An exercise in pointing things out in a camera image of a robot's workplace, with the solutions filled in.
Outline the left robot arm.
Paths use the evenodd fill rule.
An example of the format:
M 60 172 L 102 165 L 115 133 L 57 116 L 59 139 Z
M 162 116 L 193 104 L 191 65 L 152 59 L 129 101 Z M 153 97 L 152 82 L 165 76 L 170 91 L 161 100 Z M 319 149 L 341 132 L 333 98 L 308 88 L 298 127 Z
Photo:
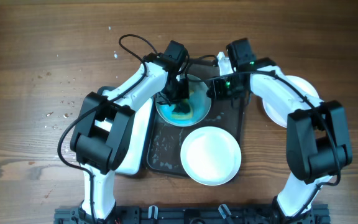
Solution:
M 78 220 L 107 223 L 113 216 L 115 171 L 130 146 L 136 112 L 154 95 L 161 105 L 189 97 L 188 82 L 177 80 L 188 56 L 183 44 L 171 41 L 163 53 L 142 58 L 138 71 L 121 86 L 84 99 L 70 141 L 87 178 Z

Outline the white plate blue smear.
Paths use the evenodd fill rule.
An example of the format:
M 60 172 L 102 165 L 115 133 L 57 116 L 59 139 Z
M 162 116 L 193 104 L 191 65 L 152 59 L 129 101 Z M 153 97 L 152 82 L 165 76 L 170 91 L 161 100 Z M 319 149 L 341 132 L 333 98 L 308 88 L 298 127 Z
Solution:
M 180 160 L 194 181 L 217 186 L 238 173 L 242 154 L 236 139 L 226 130 L 205 126 L 192 131 L 181 145 Z

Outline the green yellow sponge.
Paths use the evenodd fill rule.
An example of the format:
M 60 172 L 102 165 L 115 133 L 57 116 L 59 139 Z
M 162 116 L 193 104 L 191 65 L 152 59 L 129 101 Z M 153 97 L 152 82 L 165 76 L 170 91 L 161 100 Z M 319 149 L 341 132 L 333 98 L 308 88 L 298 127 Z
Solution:
M 174 106 L 171 112 L 171 119 L 186 120 L 193 117 L 193 108 L 191 107 L 189 99 L 181 100 Z

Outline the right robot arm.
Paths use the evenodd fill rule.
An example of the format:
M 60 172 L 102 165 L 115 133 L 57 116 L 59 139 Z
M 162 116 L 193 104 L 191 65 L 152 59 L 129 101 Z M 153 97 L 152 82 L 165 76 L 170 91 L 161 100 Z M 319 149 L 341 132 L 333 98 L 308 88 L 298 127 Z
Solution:
M 303 219 L 324 186 L 341 181 L 352 162 L 346 113 L 338 101 L 323 101 L 296 86 L 270 58 L 257 59 L 248 39 L 218 53 L 219 76 L 207 80 L 207 96 L 227 100 L 249 92 L 266 101 L 286 122 L 286 160 L 290 176 L 273 200 L 273 219 Z

